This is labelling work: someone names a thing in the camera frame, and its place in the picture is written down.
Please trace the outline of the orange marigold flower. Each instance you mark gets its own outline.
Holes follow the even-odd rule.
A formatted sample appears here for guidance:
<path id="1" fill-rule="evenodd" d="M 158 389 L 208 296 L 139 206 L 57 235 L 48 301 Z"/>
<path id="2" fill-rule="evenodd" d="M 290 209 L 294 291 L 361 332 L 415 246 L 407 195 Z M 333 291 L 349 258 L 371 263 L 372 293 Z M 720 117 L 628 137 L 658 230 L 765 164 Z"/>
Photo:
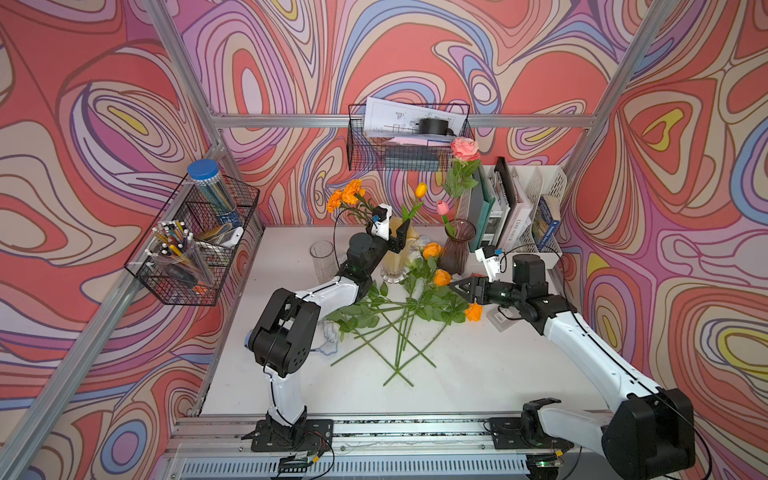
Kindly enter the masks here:
<path id="1" fill-rule="evenodd" d="M 328 199 L 326 210 L 329 214 L 334 213 L 343 206 L 343 191 L 336 190 Z"/>
<path id="2" fill-rule="evenodd" d="M 373 214 L 373 206 L 366 198 L 366 190 L 360 179 L 352 180 L 341 190 L 341 208 L 350 218 L 367 224 Z"/>

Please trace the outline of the large pink rose flower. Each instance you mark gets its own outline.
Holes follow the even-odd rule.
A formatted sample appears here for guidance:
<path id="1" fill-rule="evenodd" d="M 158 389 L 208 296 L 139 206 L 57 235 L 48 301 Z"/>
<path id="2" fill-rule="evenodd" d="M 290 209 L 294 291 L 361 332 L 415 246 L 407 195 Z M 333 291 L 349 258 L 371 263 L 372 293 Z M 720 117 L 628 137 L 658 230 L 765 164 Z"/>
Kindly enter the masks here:
<path id="1" fill-rule="evenodd" d="M 467 137 L 457 137 L 451 143 L 453 159 L 447 172 L 444 190 L 459 199 L 466 191 L 471 191 L 478 184 L 474 178 L 481 165 L 477 142 Z"/>

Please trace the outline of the pink tulip flower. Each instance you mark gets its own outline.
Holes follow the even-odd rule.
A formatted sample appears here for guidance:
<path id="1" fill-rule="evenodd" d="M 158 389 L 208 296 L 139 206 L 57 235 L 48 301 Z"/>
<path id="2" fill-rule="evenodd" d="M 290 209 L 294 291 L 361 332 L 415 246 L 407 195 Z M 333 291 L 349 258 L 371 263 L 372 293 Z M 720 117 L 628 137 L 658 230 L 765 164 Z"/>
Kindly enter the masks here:
<path id="1" fill-rule="evenodd" d="M 455 228 L 452 225 L 451 220 L 449 219 L 449 214 L 451 212 L 449 205 L 444 201 L 439 201 L 437 203 L 437 212 L 443 221 L 447 235 L 449 237 L 453 237 L 455 235 Z"/>

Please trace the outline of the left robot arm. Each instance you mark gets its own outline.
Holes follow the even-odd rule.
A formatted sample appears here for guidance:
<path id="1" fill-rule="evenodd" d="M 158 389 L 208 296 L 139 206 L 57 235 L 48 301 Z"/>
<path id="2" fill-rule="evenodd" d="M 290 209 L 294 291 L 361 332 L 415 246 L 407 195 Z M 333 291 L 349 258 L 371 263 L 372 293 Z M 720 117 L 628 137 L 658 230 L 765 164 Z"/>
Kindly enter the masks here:
<path id="1" fill-rule="evenodd" d="M 269 408 L 251 434 L 252 449 L 272 445 L 297 447 L 317 436 L 319 445 L 330 444 L 327 435 L 307 424 L 307 407 L 301 398 L 299 370 L 306 362 L 318 322 L 362 300 L 373 285 L 372 274 L 389 252 L 401 252 L 407 242 L 410 221 L 391 226 L 392 207 L 373 209 L 366 229 L 350 239 L 347 259 L 329 281 L 294 293 L 275 290 L 245 347 L 269 380 Z"/>

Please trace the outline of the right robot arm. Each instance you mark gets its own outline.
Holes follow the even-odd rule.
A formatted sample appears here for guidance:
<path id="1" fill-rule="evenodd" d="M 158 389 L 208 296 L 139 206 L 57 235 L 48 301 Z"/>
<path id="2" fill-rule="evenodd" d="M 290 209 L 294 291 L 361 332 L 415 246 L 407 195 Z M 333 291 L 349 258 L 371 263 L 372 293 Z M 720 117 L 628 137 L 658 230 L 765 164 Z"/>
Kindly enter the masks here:
<path id="1" fill-rule="evenodd" d="M 564 296 L 550 292 L 537 254 L 512 259 L 512 279 L 499 280 L 495 252 L 477 253 L 486 273 L 450 283 L 470 304 L 512 307 L 556 345 L 597 389 L 606 413 L 566 407 L 555 398 L 527 402 L 520 436 L 531 446 L 560 439 L 603 456 L 623 479 L 654 479 L 696 461 L 694 407 L 679 389 L 665 389 L 614 351 Z"/>

